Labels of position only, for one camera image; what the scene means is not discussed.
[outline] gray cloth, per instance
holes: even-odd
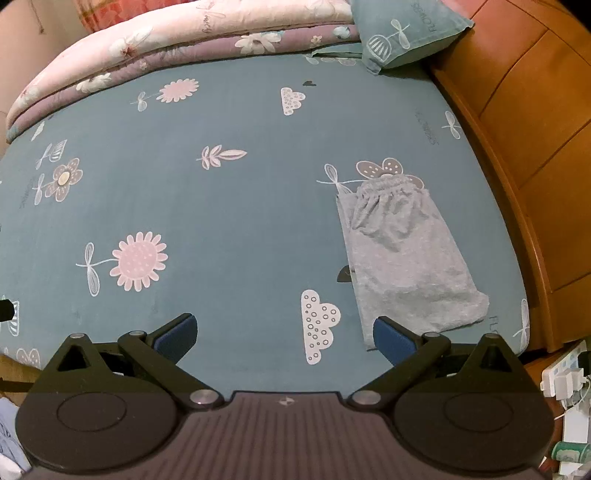
[[[405,175],[380,177],[339,192],[337,206],[368,349],[381,315],[419,335],[486,315],[488,296],[426,189]]]

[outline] wooden furniture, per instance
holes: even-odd
[[[475,26],[430,59],[525,280],[530,349],[591,333],[591,33],[557,0],[444,0]]]
[[[18,363],[16,360],[0,355],[0,377],[3,380],[12,382],[34,382],[39,377],[41,370],[28,365]],[[8,393],[0,392],[0,396],[4,396],[12,401],[15,405],[20,406],[25,399],[26,393]]]

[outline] electrical outlet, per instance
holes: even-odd
[[[540,390],[544,392],[545,397],[555,397],[556,390],[554,388],[554,381],[556,376],[567,371],[569,368],[576,369],[579,367],[578,357],[581,353],[587,351],[587,343],[581,340],[576,347],[561,356],[556,362],[547,367],[542,372],[542,383]]]

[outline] pillow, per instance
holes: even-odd
[[[90,33],[104,30],[133,17],[193,0],[73,0],[78,18]]]
[[[474,25],[439,0],[352,0],[351,9],[362,61],[376,74],[443,50]]]

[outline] metal screw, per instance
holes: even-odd
[[[189,399],[197,405],[211,405],[219,398],[216,391],[204,388],[202,390],[194,391],[189,395]]]
[[[373,390],[359,390],[351,397],[357,405],[376,405],[382,396]]]

